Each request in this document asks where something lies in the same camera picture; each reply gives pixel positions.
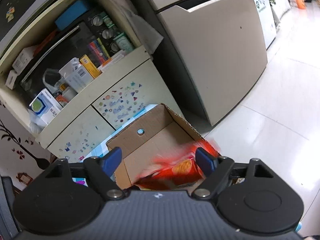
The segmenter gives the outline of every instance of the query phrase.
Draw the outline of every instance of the gray ribbed surface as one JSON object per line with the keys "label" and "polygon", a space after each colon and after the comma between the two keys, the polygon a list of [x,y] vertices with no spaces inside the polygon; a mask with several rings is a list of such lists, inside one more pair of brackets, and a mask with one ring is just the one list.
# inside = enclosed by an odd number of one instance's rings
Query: gray ribbed surface
{"label": "gray ribbed surface", "polygon": [[129,198],[110,201],[89,225],[63,236],[23,232],[18,240],[298,240],[291,232],[259,237],[236,232],[208,202],[191,199],[185,191],[133,191]]}

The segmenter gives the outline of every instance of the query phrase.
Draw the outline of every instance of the open cardboard box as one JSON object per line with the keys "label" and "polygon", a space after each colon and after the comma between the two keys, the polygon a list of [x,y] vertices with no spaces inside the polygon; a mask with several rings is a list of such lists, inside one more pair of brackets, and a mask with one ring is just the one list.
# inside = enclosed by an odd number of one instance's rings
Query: open cardboard box
{"label": "open cardboard box", "polygon": [[204,139],[186,120],[164,104],[155,106],[107,141],[109,150],[122,149],[122,162],[115,171],[117,185],[131,187],[157,154],[172,154],[172,149],[199,140]]}

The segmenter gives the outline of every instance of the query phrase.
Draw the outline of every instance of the blurry red package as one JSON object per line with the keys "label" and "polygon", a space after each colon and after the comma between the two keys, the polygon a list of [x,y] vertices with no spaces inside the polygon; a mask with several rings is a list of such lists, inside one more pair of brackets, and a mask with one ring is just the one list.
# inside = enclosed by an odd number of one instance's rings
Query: blurry red package
{"label": "blurry red package", "polygon": [[171,190],[193,185],[204,179],[196,164],[196,150],[202,147],[214,157],[219,153],[205,140],[185,144],[172,153],[162,153],[155,157],[147,169],[137,177],[135,185],[151,190]]}

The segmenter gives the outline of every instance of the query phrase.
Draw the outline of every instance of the silver bolt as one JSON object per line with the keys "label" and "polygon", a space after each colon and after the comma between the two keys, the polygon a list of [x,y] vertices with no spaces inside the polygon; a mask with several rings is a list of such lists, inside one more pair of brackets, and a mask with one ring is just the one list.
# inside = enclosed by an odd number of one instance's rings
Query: silver bolt
{"label": "silver bolt", "polygon": [[119,189],[111,189],[107,192],[107,196],[111,198],[119,198],[123,195],[122,191]]}
{"label": "silver bolt", "polygon": [[210,191],[205,189],[205,188],[198,188],[195,190],[195,194],[198,196],[198,197],[207,197],[210,195]]}

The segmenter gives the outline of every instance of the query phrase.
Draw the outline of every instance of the orange trash can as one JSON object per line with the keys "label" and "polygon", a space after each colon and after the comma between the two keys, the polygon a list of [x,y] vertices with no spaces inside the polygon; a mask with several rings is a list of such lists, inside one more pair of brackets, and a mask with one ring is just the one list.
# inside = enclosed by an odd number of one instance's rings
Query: orange trash can
{"label": "orange trash can", "polygon": [[299,9],[305,9],[306,8],[306,5],[304,3],[305,0],[296,0],[297,2],[297,6]]}

